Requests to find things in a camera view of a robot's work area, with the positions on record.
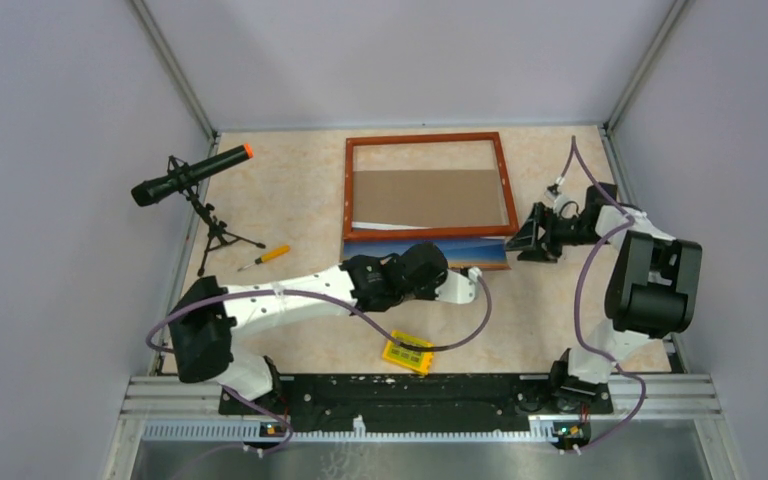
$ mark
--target beige speckled surface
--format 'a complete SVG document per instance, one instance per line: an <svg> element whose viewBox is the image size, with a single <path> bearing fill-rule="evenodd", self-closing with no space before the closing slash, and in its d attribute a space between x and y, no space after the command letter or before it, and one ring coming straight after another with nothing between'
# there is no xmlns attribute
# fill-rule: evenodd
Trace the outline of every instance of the beige speckled surface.
<svg viewBox="0 0 768 480"><path fill-rule="evenodd" d="M575 134L596 178L611 180L596 127L505 127L458 129L331 130L223 134L219 151L249 143L255 157L210 180L208 201L232 232L268 247L289 244L292 251L241 273L239 266L263 253L238 243L211 253L207 274L220 284L245 285L308 275L339 261L346 137L413 133L498 131L507 159L517 213L524 221L531 204L560 173ZM576 165L564 193L583 203L587 178ZM205 227L195 239L185 288L196 278ZM545 372L575 342L573 291L590 247L567 247L557 265L517 262L510 271L485 275L493 296L493 316L473 342L437 354L432 372ZM588 276L584 331L602 318L602 300L616 253L604 249ZM484 299L468 306L409 302L373 314L385 328L397 328L442 345L471 332L481 319ZM287 373L404 373L380 359L385 340L357 318L318 318L275 328L244 340L257 354L272 357ZM174 362L164 362L173 370ZM668 371L663 344L654 342L624 366L632 371Z"/></svg>
<svg viewBox="0 0 768 480"><path fill-rule="evenodd" d="M355 147L355 171L495 170L493 142L442 142Z"/></svg>

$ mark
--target table surface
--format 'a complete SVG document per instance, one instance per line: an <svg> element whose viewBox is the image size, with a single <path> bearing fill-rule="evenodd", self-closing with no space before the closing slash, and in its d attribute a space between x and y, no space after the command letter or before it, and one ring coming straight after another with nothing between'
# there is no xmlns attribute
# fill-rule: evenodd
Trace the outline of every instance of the table surface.
<svg viewBox="0 0 768 480"><path fill-rule="evenodd" d="M447 129L375 129L225 133L219 152L249 143L254 158L210 179L207 201L229 231L266 243L288 244L290 253L237 272L264 250L245 243L212 252L206 275L220 285L247 285L309 275L339 262L343 210L345 139L375 135L498 131L520 222L563 168L576 135L579 150L595 177L612 181L595 126ZM574 164L563 192L583 205L588 180ZM184 282L197 278L206 243L199 226ZM486 272L493 300L487 328L469 344L435 355L434 373L547 372L575 343L573 294L591 247L565 247L557 264L517 262L511 270ZM602 318L605 289L616 260L603 249L587 277L582 303L585 335ZM437 345L468 335L483 316L483 296L470 305L413 301L372 317L387 330L399 329ZM242 340L253 353L268 355L285 373L405 373L381 360L385 339L355 317L323 317L286 325ZM623 362L631 371L669 371L662 342L652 342ZM164 361L163 371L175 371Z"/></svg>

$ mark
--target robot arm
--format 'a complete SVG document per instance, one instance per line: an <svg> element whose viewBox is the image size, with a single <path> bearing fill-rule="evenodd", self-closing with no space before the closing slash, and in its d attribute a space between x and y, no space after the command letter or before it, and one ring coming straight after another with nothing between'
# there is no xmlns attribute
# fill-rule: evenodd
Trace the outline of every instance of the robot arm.
<svg viewBox="0 0 768 480"><path fill-rule="evenodd" d="M617 188L601 184L616 199ZM534 204L531 216L510 241L508 250L521 250L519 260L556 263L564 245L594 244L627 222L595 186L587 189L585 208L564 218L571 202L550 187L552 210ZM656 228L646 213L623 206L634 224L608 242L619 257L605 292L605 315L587 338L587 344L609 353L617 361L643 345L672 332L683 332L693 319L702 247L679 240ZM552 366L553 395L565 403L591 403L607 383L613 365L603 356L580 345L568 349Z"/></svg>
<svg viewBox="0 0 768 480"><path fill-rule="evenodd" d="M363 312L384 312L409 299L469 303L480 274L477 268L450 271L443 253L433 243L422 243L402 255L358 255L319 273L267 284L220 287L216 277L203 277L175 310L218 295L264 294L209 305L170 324L178 378L183 383L213 379L256 399L276 388L277 370L235 340L310 318L351 313L319 296ZM285 295L287 291L312 296Z"/></svg>

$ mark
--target tripod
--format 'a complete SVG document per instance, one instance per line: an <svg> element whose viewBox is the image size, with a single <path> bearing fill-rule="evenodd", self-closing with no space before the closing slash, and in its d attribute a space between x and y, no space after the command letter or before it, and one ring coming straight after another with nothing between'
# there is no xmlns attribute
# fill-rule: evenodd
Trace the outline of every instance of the tripod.
<svg viewBox="0 0 768 480"><path fill-rule="evenodd" d="M187 162L172 155L169 156L169 163L166 170L170 175L180 177L179 185L193 185L195 183L188 181L190 177L189 169L190 166ZM248 238L229 232L227 230L228 224L216 218L216 215L211 214L215 209L214 206L209 203L201 203L198 198L198 192L194 187L185 187L179 190L178 193L182 194L184 198L190 202L190 205L193 206L193 210L196 211L199 218L201 218L205 225L207 225L207 245L204 247L204 255L201 257L201 265L199 265L198 270L199 277L204 275L204 264L207 262L207 254L214 250L219 250L220 248L233 245L240 241L251 243L257 248L266 248L266 245L260 242L255 242L254 240L249 240Z"/></svg>

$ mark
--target brown cardboard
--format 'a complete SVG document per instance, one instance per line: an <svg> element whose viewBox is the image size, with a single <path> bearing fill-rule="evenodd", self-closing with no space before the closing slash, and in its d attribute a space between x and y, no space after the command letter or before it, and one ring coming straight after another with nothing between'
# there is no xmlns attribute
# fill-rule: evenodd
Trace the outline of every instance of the brown cardboard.
<svg viewBox="0 0 768 480"><path fill-rule="evenodd" d="M503 225L496 170L379 170L354 173L353 222L412 227Z"/></svg>

